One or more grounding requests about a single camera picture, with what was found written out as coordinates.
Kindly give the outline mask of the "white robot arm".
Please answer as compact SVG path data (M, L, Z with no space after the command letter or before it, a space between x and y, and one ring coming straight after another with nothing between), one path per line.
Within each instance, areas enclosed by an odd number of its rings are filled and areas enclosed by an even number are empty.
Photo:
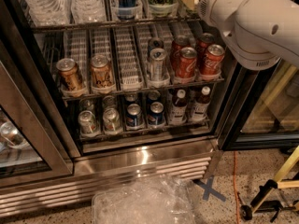
M299 67L299 5L292 0L181 0L215 27L237 61L264 70L283 59Z

